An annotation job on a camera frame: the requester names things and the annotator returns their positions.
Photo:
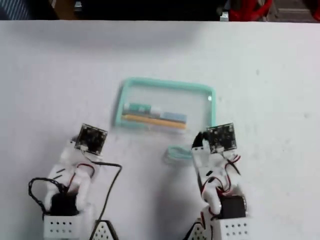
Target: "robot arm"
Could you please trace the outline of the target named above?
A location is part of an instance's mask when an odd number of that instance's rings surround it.
[[[200,132],[192,145],[193,165],[201,198],[208,203],[185,240],[248,240],[249,219],[241,175],[236,166],[233,124]]]
[[[66,143],[58,163],[53,166],[48,177],[36,177],[29,182],[29,195],[43,213],[44,239],[117,239],[111,223],[101,220],[104,208],[97,219],[95,207],[88,202],[91,184],[102,165],[119,168],[109,188],[105,205],[122,169],[118,164],[102,162],[101,150],[106,136],[106,131],[83,124],[79,135]],[[35,181],[46,181],[44,202],[32,193]]]

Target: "black circuit board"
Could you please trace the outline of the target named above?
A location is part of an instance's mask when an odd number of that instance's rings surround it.
[[[233,123],[208,127],[207,133],[212,154],[237,148]]]
[[[83,124],[75,142],[75,148],[88,147],[88,153],[100,155],[108,132],[88,124]]]

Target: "white table surface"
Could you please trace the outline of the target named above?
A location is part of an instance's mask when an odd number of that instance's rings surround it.
[[[119,238],[182,239],[203,206],[194,169],[163,163],[166,139],[111,128],[131,76],[213,87],[216,123],[235,124],[252,239],[320,239],[319,58],[319,24],[0,22],[1,239],[41,239],[28,181],[82,123],[110,131],[103,153],[124,167],[104,214]],[[98,208],[114,174],[101,172]]]

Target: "red object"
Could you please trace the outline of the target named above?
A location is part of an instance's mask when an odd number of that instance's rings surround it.
[[[318,0],[318,7],[317,7],[315,13],[313,14],[313,17],[315,20],[320,22],[320,0]]]
[[[257,0],[242,0],[242,6],[239,11],[230,10],[229,19],[230,21],[256,21],[269,11],[272,4],[272,0],[265,0],[263,6],[258,10],[254,10],[257,5]]]

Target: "black wire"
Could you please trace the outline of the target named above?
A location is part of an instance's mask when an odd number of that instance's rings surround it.
[[[36,198],[35,195],[32,193],[32,186],[35,181],[50,182],[58,188],[60,193],[67,193],[68,188],[65,185],[63,185],[62,183],[59,183],[54,179],[50,179],[50,178],[46,178],[46,177],[35,177],[35,178],[31,179],[31,181],[28,184],[28,194],[40,206],[40,208],[42,210],[42,219],[43,219],[44,215],[48,215],[49,212],[46,210],[44,203],[42,201],[40,201],[38,198]]]
[[[241,174],[240,174],[240,171],[238,170],[238,168],[236,167],[236,165],[235,165],[232,161],[230,161],[228,158],[226,158],[223,152],[220,153],[220,155],[228,162],[227,165],[228,165],[228,164],[231,165],[231,166],[234,168],[234,170],[235,170],[239,175],[241,175]]]
[[[104,205],[103,205],[102,211],[101,211],[101,213],[100,213],[100,216],[99,216],[99,218],[98,218],[97,221],[96,221],[97,223],[99,223],[99,221],[101,220],[102,216],[103,216],[104,213],[105,213],[106,206],[107,206],[107,202],[108,202],[108,199],[109,199],[109,195],[110,195],[110,193],[111,193],[111,189],[112,189],[112,187],[114,186],[114,184],[115,184],[115,182],[116,182],[116,180],[117,180],[117,177],[119,176],[119,174],[120,174],[120,172],[121,172],[121,170],[122,170],[122,166],[121,166],[120,164],[116,164],[116,163],[108,163],[108,162],[102,162],[102,161],[92,161],[89,157],[87,157],[87,156],[85,155],[85,152],[84,152],[83,150],[81,150],[81,152],[82,152],[82,155],[83,155],[86,159],[88,159],[91,163],[93,163],[93,164],[101,165],[101,166],[111,166],[111,167],[117,167],[117,168],[119,168],[118,172],[116,173],[116,175],[115,175],[115,177],[114,177],[114,179],[113,179],[113,181],[112,181],[112,183],[111,183],[111,185],[110,185],[110,187],[109,187],[108,193],[106,194],[106,198],[105,198]],[[89,240],[92,240],[92,239],[93,239],[93,237],[94,237],[94,235],[95,235],[95,229],[96,229],[96,228],[93,229]]]

